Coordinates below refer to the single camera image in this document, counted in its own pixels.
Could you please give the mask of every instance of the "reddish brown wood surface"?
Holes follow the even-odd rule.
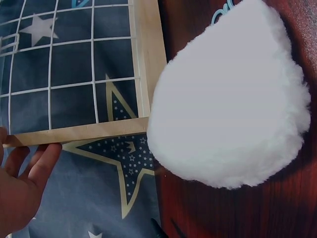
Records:
[[[201,34],[225,2],[159,0],[167,59]],[[305,145],[292,164],[257,187],[214,189],[160,173],[161,222],[170,238],[180,237],[171,219],[188,238],[317,237],[317,0],[266,2],[282,15],[294,59],[311,88],[312,126]]]

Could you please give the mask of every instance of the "white wire grid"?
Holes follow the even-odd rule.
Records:
[[[0,98],[8,97],[8,123],[9,123],[8,132],[9,132],[9,134],[11,134],[11,96],[19,95],[19,94],[26,94],[26,93],[40,92],[40,91],[48,91],[48,117],[49,117],[48,120],[49,120],[49,129],[52,129],[51,90],[60,89],[60,88],[78,87],[78,86],[83,86],[83,85],[91,85],[92,88],[93,88],[95,118],[96,118],[96,123],[99,123],[98,108],[97,108],[97,97],[96,97],[96,84],[105,83],[105,82],[119,82],[119,81],[126,81],[126,80],[134,80],[135,83],[140,83],[140,81],[137,82],[137,80],[140,79],[140,76],[139,75],[134,75],[134,77],[127,77],[127,78],[105,79],[105,80],[98,80],[98,81],[95,80],[94,42],[96,42],[96,41],[122,40],[122,39],[134,39],[134,38],[136,38],[135,37],[136,36],[136,32],[135,32],[135,29],[134,29],[134,32],[130,32],[130,37],[108,37],[108,38],[94,39],[95,8],[117,7],[117,6],[134,7],[133,6],[134,5],[133,4],[133,0],[129,1],[130,4],[111,4],[111,5],[98,5],[98,6],[95,6],[95,0],[92,0],[92,6],[70,8],[70,9],[63,9],[63,10],[58,10],[57,9],[59,0],[56,0],[54,11],[44,12],[44,13],[39,13],[39,14],[34,14],[34,15],[22,17],[26,1],[27,0],[24,0],[24,2],[23,2],[21,13],[20,13],[20,17],[18,19],[11,20],[11,21],[8,21],[8,22],[5,22],[5,23],[1,23],[0,26],[6,25],[6,24],[10,24],[10,23],[13,23],[13,22],[17,22],[16,35],[18,35],[21,20],[24,20],[24,19],[27,19],[27,18],[33,18],[34,16],[42,16],[42,15],[53,14],[53,25],[52,25],[51,42],[48,45],[35,46],[35,47],[30,47],[30,48],[25,48],[25,49],[20,49],[20,50],[17,50],[17,51],[13,51],[13,53],[11,52],[11,53],[1,54],[2,57],[6,56],[6,55],[12,55],[11,65],[10,65],[10,76],[9,76],[9,91],[8,91],[7,94],[0,95]],[[53,43],[53,34],[54,34],[56,14],[58,12],[76,11],[76,10],[83,10],[83,9],[91,9],[92,10],[91,39],[79,40],[79,41],[69,41],[69,42],[62,42],[62,43]],[[131,19],[131,15],[129,16],[129,22],[131,20],[133,20],[135,22],[134,15],[133,15],[133,19]],[[91,42],[92,81],[83,82],[83,83],[66,84],[66,85],[60,85],[60,86],[51,86],[51,70],[52,70],[52,51],[53,51],[53,46],[62,46],[62,45],[78,44],[78,43],[86,43],[86,42]],[[30,50],[41,49],[41,48],[50,48],[48,86],[44,87],[44,88],[24,90],[24,91],[19,91],[19,92],[11,92],[12,69],[13,69],[14,55],[16,53],[18,53],[18,52],[30,51]],[[133,54],[132,54],[132,57],[133,58],[134,57],[137,58],[137,65],[133,65],[133,67],[138,67],[139,68],[139,59],[138,59],[138,57],[133,55]]]

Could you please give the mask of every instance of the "navy blue cloth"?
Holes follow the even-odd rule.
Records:
[[[98,6],[127,3],[95,0]],[[52,128],[62,128],[96,122],[89,84],[93,73],[97,82],[134,77],[130,39],[95,41],[92,50],[92,9],[81,9],[90,7],[91,0],[59,0],[57,9],[63,11],[56,14],[50,51],[55,4],[26,0],[17,29],[23,0],[0,3],[0,36],[20,35],[11,75],[11,133],[49,128],[49,78],[51,87],[87,83],[51,90]],[[94,39],[129,36],[128,6],[95,9]],[[5,96],[0,98],[0,124],[7,128],[11,60],[12,55],[0,57],[0,91]],[[99,122],[137,117],[133,80],[98,83],[95,89]],[[21,171],[35,150],[31,147]],[[5,151],[3,163],[10,151]],[[155,237],[151,218],[159,221],[159,207],[153,160],[145,134],[63,144],[38,213],[12,238]]]

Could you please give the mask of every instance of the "picture frame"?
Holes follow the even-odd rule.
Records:
[[[157,0],[128,0],[128,9],[134,74],[139,75],[134,79],[137,117],[124,120],[109,119],[108,122],[98,122],[96,117],[97,121],[94,124],[10,134],[4,147],[127,136],[147,131],[154,89],[166,65],[159,5]]]

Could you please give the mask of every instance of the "wire mesh panel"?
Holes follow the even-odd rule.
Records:
[[[1,125],[9,134],[149,115],[133,0],[0,4]]]

